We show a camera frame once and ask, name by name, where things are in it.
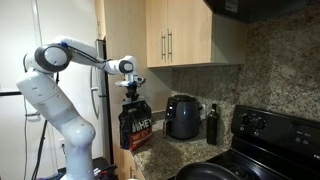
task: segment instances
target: granite backsplash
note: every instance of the granite backsplash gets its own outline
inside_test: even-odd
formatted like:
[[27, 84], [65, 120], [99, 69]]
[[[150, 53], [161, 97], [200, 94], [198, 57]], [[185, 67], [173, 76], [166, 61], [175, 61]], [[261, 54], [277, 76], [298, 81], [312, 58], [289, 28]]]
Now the granite backsplash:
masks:
[[175, 94], [217, 103], [221, 146], [236, 104], [320, 122], [320, 4], [249, 25], [244, 65], [174, 68]]

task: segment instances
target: wooden cabinet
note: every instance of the wooden cabinet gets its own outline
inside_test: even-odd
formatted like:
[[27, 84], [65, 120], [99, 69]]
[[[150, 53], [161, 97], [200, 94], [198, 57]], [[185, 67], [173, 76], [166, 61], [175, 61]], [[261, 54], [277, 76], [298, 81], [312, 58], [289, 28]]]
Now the wooden cabinet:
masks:
[[203, 0], [147, 0], [147, 66], [244, 63], [247, 26]]
[[124, 174], [125, 179], [139, 179], [144, 180], [142, 172], [134, 161], [130, 151], [124, 151]]

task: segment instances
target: stove knob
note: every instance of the stove knob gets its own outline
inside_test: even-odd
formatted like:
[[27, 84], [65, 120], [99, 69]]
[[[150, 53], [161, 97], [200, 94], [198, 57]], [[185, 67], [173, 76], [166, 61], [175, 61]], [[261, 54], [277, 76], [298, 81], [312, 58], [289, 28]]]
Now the stove knob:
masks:
[[249, 115], [243, 114], [243, 115], [241, 116], [241, 118], [240, 118], [240, 123], [241, 123], [242, 125], [248, 125], [249, 122], [250, 122], [250, 117], [249, 117]]
[[252, 120], [252, 127], [256, 130], [261, 130], [266, 127], [266, 122], [261, 117], [254, 118]]

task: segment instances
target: black frying pan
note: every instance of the black frying pan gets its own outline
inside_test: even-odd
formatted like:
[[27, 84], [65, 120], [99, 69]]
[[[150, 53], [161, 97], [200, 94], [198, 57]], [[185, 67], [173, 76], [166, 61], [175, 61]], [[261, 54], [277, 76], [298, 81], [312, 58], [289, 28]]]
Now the black frying pan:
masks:
[[239, 180], [239, 178], [217, 164], [198, 162], [181, 168], [175, 180]]

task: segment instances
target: black air fryer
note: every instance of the black air fryer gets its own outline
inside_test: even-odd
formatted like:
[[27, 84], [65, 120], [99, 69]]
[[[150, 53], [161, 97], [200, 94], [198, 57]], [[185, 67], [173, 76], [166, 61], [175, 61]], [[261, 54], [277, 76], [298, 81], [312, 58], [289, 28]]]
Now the black air fryer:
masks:
[[166, 134], [179, 140], [187, 140], [199, 133], [200, 114], [196, 98], [175, 95], [168, 98], [165, 115]]

